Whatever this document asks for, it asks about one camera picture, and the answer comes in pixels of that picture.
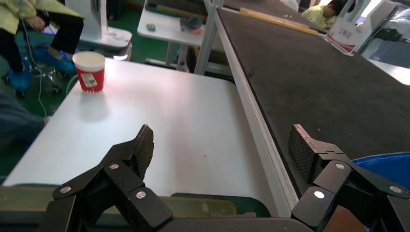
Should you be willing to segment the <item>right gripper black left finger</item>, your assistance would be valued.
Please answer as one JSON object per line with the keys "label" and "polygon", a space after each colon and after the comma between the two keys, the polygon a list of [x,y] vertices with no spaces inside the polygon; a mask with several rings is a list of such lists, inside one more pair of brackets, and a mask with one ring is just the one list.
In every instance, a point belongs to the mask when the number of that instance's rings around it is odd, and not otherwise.
{"label": "right gripper black left finger", "polygon": [[146,124],[134,139],[112,146],[95,167],[54,190],[39,231],[85,232],[111,207],[134,231],[158,231],[173,213],[144,183],[153,149]]}

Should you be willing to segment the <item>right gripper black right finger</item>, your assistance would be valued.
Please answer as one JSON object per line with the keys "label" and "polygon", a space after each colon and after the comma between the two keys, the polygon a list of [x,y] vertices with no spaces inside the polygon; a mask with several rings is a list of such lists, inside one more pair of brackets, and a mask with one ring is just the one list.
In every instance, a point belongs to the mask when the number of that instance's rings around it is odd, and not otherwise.
{"label": "right gripper black right finger", "polygon": [[409,231],[410,192],[404,186],[357,166],[336,145],[313,139],[299,124],[292,127],[288,151],[309,184],[292,219],[321,232],[343,207],[364,231]]}

